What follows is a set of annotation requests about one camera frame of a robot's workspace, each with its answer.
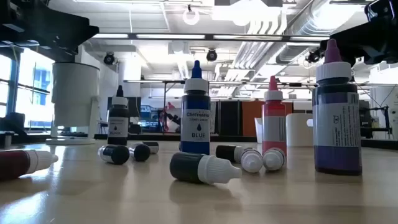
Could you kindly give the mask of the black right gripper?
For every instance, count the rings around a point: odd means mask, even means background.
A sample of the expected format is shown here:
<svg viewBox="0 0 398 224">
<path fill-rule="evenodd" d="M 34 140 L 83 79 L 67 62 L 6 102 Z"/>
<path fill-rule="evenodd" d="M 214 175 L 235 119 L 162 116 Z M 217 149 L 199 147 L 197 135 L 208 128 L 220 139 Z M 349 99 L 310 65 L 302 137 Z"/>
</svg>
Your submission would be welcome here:
<svg viewBox="0 0 398 224">
<path fill-rule="evenodd" d="M 366 65 L 397 62 L 397 18 L 374 19 L 371 28 L 350 28 L 320 42 L 319 49 L 326 51 L 327 42 L 334 39 L 342 61 L 353 67 L 358 58 Z"/>
</svg>

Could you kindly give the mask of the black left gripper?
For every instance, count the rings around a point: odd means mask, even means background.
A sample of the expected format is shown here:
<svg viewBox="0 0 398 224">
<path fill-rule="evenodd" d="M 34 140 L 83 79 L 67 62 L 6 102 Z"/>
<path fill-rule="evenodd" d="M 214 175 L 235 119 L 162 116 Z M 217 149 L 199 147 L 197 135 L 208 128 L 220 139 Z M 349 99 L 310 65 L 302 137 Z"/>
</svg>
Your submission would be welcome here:
<svg viewBox="0 0 398 224">
<path fill-rule="evenodd" d="M 45 9 L 45 39 L 34 26 Z M 86 17 L 47 7 L 46 1 L 1 0 L 1 48 L 47 46 L 56 62 L 74 62 L 78 47 L 100 32 Z"/>
</svg>

